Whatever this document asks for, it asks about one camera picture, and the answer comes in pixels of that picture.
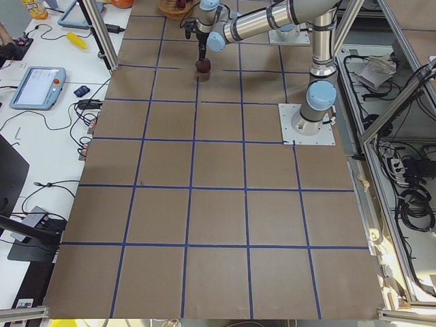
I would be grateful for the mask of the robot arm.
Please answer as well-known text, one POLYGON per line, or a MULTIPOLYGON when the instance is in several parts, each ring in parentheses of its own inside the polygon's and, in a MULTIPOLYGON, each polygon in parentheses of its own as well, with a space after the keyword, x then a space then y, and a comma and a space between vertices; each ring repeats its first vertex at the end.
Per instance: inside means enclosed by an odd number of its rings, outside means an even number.
POLYGON ((276 32, 281 39, 290 39, 299 37, 302 32, 305 32, 305 29, 305 23, 299 25, 288 24, 278 28, 276 32))
POLYGON ((311 27, 312 64, 306 99, 292 117, 292 128, 303 136, 314 136, 322 128, 325 114, 336 98, 337 67, 334 59, 347 36, 362 1, 350 1, 342 18, 340 1, 275 1, 258 10, 239 14, 219 1, 201 1, 198 18, 185 25, 186 35, 195 33, 200 73, 211 70, 206 51, 221 52, 226 45, 267 32, 271 44, 301 45, 300 28, 311 27))

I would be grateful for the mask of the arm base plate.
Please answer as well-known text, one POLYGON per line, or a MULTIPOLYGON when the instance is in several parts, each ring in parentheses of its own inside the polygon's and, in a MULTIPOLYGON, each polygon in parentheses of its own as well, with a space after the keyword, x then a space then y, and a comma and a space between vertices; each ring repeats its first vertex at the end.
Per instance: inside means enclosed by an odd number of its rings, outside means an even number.
POLYGON ((322 121, 312 123, 300 115, 300 104, 279 104, 279 118, 282 143, 284 145, 335 146, 332 126, 335 124, 336 111, 333 116, 326 113, 322 121))
POLYGON ((270 44, 279 46, 309 46, 311 43, 309 34, 306 31, 302 32, 297 38, 281 39, 276 30, 272 30, 268 32, 268 37, 270 44))

